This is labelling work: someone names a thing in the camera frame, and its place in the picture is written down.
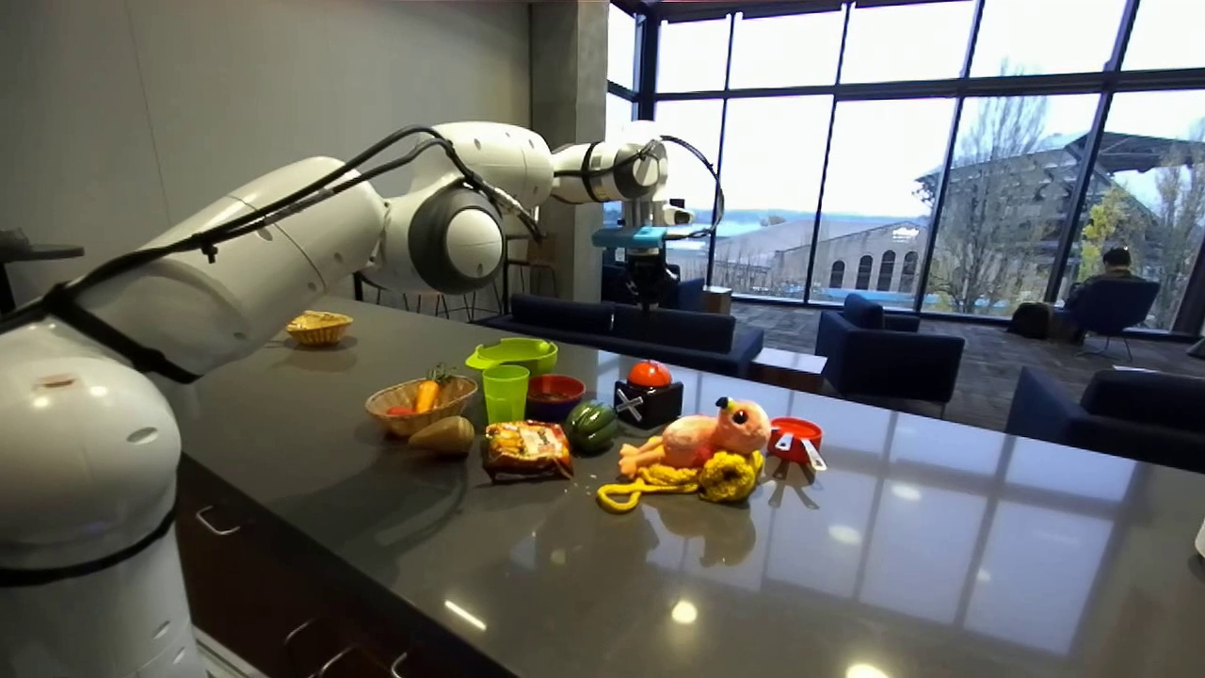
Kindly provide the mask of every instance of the countertop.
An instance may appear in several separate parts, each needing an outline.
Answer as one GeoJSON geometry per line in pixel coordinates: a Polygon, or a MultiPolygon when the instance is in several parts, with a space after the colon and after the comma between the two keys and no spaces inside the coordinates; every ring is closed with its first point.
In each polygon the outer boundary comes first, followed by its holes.
{"type": "MultiPolygon", "coordinates": [[[[808,420],[828,470],[768,480],[744,508],[645,498],[611,518],[596,485],[614,451],[577,461],[571,483],[493,485],[479,456],[414,461],[365,415],[372,390],[495,331],[325,311],[352,317],[341,348],[279,341],[179,396],[189,461],[512,674],[1205,666],[1199,475],[679,367],[680,412],[753,396],[808,420]]],[[[561,345],[557,375],[611,405],[626,367],[561,345]]]]}

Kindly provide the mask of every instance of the wall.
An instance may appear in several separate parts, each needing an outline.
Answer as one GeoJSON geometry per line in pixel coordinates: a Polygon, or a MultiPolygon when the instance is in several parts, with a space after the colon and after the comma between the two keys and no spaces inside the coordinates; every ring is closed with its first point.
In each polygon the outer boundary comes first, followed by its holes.
{"type": "Polygon", "coordinates": [[[0,229],[85,245],[9,263],[27,301],[281,164],[427,120],[525,124],[525,6],[4,0],[0,85],[0,229]]]}

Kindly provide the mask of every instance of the armchair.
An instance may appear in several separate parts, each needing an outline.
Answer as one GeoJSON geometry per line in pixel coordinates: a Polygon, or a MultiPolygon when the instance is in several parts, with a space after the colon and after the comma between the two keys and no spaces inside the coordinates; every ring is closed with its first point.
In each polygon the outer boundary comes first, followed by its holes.
{"type": "Polygon", "coordinates": [[[1205,382],[1098,370],[1080,396],[1019,370],[1006,429],[1128,461],[1205,470],[1205,382]]]}
{"type": "Polygon", "coordinates": [[[1122,341],[1124,328],[1153,313],[1159,284],[1147,281],[1095,281],[1066,299],[1066,317],[1085,337],[1122,341]]]}
{"type": "Polygon", "coordinates": [[[921,337],[914,321],[887,317],[876,301],[845,293],[838,311],[824,311],[818,325],[818,353],[824,353],[824,385],[843,400],[948,405],[962,357],[958,337],[921,337]]]}

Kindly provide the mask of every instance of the cabinet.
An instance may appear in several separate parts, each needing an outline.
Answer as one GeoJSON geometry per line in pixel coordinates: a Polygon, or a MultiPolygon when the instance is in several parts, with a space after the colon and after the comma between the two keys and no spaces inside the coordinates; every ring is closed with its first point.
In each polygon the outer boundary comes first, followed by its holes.
{"type": "Polygon", "coordinates": [[[272,678],[503,674],[193,461],[175,543],[193,622],[272,678]]]}

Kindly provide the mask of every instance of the tomato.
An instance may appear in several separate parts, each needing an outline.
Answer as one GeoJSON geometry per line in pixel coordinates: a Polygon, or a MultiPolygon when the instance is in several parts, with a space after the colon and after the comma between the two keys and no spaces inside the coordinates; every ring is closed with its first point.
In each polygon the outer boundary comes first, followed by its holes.
{"type": "Polygon", "coordinates": [[[673,375],[668,375],[667,361],[640,357],[640,361],[627,367],[627,385],[636,385],[636,390],[668,390],[673,375]]]}
{"type": "Polygon", "coordinates": [[[622,421],[614,420],[614,412],[598,400],[582,400],[568,412],[566,420],[566,436],[571,445],[571,451],[579,456],[601,456],[611,451],[614,436],[622,432],[622,421]]]}

